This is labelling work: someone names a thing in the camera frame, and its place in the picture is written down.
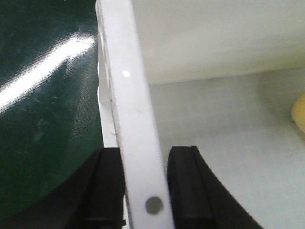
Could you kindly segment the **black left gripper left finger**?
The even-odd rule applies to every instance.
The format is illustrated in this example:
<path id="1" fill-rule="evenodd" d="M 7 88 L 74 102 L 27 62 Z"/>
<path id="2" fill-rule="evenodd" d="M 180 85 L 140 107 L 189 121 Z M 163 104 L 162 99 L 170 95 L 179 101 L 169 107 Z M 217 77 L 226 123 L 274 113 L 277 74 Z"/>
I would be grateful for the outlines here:
<path id="1" fill-rule="evenodd" d="M 98 148 L 50 194 L 11 217 L 2 229 L 121 229 L 125 179 L 119 148 Z"/>

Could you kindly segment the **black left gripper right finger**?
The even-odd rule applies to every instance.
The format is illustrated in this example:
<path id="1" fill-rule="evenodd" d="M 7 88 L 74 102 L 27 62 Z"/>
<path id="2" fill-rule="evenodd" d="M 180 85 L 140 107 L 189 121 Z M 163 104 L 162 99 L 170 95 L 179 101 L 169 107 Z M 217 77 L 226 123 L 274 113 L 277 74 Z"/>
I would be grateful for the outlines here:
<path id="1" fill-rule="evenodd" d="M 173 146 L 167 182 L 177 229 L 260 229 L 211 171 L 196 146 Z"/>

